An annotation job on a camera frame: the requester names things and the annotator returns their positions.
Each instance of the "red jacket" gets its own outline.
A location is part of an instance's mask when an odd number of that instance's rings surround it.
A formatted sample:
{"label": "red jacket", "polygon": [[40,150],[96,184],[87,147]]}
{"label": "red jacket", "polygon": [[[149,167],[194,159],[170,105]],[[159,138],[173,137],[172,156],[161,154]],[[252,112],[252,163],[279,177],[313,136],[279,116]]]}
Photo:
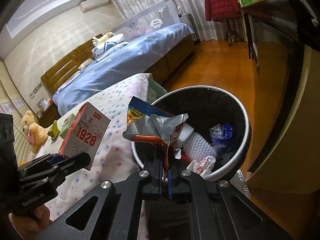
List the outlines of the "red jacket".
{"label": "red jacket", "polygon": [[205,20],[222,22],[224,18],[241,17],[237,0],[204,0]]}

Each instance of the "green box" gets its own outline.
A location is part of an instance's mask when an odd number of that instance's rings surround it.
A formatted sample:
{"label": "green box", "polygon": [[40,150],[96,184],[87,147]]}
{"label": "green box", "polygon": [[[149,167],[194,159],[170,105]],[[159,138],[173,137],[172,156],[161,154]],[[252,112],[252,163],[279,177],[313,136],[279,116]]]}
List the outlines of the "green box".
{"label": "green box", "polygon": [[66,120],[64,120],[62,128],[61,128],[61,133],[60,133],[60,137],[62,139],[65,138],[65,136],[66,136],[66,134],[67,134],[67,132],[69,130],[69,127],[70,127],[72,121],[75,119],[75,117],[76,116],[74,114],[71,114],[71,115],[69,115],[69,117],[67,117]]}

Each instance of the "wooden headboard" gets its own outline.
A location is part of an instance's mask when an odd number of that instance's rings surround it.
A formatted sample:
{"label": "wooden headboard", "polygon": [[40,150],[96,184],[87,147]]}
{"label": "wooden headboard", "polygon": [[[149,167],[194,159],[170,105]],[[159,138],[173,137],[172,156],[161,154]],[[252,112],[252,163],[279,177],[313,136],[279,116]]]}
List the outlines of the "wooden headboard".
{"label": "wooden headboard", "polygon": [[[99,34],[96,37],[100,38],[102,37],[102,34]],[[83,62],[89,58],[93,59],[91,52],[92,49],[92,39],[90,39],[65,55],[48,71],[46,71],[41,77],[41,81],[47,90],[51,94],[54,94],[64,82],[78,71],[78,67]]]}

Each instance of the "coat rack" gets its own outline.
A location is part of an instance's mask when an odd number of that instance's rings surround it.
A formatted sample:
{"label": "coat rack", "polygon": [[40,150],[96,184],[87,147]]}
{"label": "coat rack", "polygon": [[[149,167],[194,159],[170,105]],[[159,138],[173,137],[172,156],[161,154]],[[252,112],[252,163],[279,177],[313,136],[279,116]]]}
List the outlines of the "coat rack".
{"label": "coat rack", "polygon": [[232,35],[235,36],[235,41],[239,39],[239,41],[244,41],[243,39],[240,38],[239,34],[237,31],[234,31],[231,29],[230,21],[228,18],[225,19],[226,24],[227,24],[227,31],[225,35],[225,41],[229,40],[229,46],[232,45]]}

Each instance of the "trash can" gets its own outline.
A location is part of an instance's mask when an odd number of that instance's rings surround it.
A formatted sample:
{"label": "trash can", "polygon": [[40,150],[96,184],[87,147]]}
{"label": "trash can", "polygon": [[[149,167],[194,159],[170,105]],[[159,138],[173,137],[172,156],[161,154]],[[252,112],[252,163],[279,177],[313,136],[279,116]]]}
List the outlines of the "trash can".
{"label": "trash can", "polygon": [[[190,86],[172,91],[152,105],[174,115],[187,113],[189,118],[186,123],[209,143],[212,142],[210,128],[217,124],[231,124],[231,142],[221,157],[216,159],[212,173],[204,179],[229,180],[234,176],[244,162],[251,140],[248,114],[238,98],[221,88]],[[134,157],[141,168],[146,160],[153,158],[150,153],[154,152],[154,147],[149,143],[132,142]]]}

